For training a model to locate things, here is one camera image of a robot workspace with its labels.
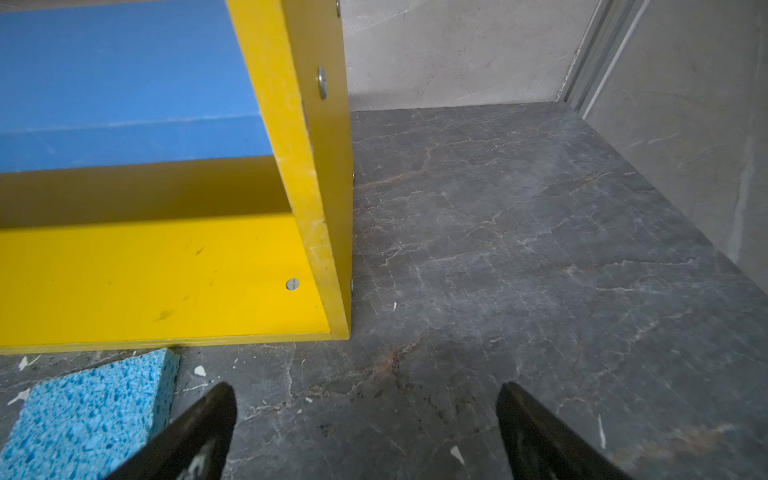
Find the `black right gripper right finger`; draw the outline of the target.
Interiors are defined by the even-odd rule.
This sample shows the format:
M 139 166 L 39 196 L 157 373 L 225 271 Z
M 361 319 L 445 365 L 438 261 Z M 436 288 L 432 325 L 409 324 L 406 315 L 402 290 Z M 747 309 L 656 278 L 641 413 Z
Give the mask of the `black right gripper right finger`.
M 515 479 L 631 479 L 515 382 L 501 386 L 496 415 Z

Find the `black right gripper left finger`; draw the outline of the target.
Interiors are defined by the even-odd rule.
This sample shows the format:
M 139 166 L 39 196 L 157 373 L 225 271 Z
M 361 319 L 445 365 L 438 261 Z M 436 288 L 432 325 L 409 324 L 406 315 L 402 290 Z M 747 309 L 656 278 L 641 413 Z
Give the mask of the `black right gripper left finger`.
M 237 420 L 234 389 L 216 384 L 110 479 L 219 479 Z

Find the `blue sponge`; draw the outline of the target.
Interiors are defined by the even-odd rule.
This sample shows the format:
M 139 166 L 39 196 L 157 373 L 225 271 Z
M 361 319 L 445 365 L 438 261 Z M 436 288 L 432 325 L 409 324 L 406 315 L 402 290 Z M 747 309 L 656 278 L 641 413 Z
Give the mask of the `blue sponge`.
M 170 349 L 36 385 L 1 452 L 4 479 L 103 479 L 168 424 Z

